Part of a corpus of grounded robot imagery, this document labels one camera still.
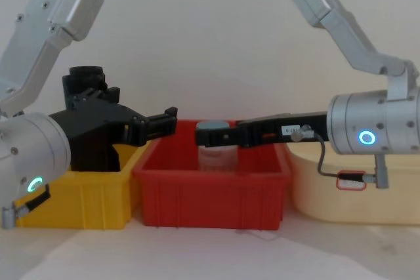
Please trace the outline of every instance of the cable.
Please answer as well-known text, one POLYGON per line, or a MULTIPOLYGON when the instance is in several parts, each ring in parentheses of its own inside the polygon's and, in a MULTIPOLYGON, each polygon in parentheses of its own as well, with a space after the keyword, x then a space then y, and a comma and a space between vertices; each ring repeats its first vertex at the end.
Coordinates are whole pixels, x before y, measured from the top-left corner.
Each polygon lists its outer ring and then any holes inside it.
POLYGON ((339 176, 338 174, 326 173, 322 170, 322 165, 324 163, 324 158, 326 156, 326 144, 324 142, 324 139, 322 139, 322 137, 316 132, 314 132, 314 138, 317 139, 321 144, 321 156, 320 156, 320 160, 318 161, 318 173, 320 173, 322 176, 338 177, 339 176))

